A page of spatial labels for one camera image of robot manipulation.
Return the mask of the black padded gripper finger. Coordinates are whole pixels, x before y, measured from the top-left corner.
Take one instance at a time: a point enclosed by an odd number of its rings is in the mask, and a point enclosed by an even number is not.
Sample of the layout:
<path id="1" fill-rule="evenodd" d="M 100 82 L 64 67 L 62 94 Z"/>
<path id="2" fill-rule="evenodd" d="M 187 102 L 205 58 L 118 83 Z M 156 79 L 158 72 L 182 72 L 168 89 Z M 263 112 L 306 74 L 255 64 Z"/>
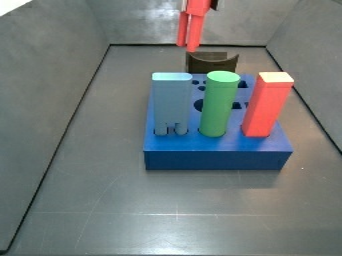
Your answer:
<path id="1" fill-rule="evenodd" d="M 219 3 L 219 0 L 211 0 L 211 9 L 213 10 L 218 10 L 218 3 Z"/>

